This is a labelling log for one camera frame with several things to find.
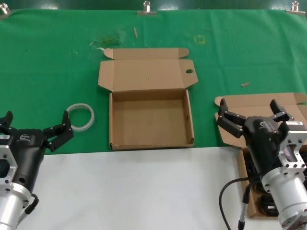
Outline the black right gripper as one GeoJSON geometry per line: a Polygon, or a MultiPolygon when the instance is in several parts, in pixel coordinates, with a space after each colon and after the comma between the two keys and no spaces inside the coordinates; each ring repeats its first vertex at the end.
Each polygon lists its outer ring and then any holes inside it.
{"type": "Polygon", "coordinates": [[[283,133],[278,130],[278,122],[294,121],[294,117],[275,99],[271,101],[270,108],[273,112],[270,117],[249,116],[246,118],[229,111],[224,98],[221,99],[219,105],[218,126],[236,138],[244,136],[256,168],[256,177],[263,177],[269,171],[281,167],[278,154],[283,133]]]}

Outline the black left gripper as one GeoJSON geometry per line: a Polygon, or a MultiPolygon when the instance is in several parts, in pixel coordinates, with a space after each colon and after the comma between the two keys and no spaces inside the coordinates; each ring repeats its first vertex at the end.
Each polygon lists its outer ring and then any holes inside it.
{"type": "MultiPolygon", "coordinates": [[[[0,119],[0,133],[9,134],[12,130],[12,111],[0,119]]],[[[46,129],[14,129],[10,149],[17,163],[13,182],[22,185],[29,192],[35,186],[46,148],[55,151],[74,137],[68,111],[65,110],[61,124],[46,129]]]]}

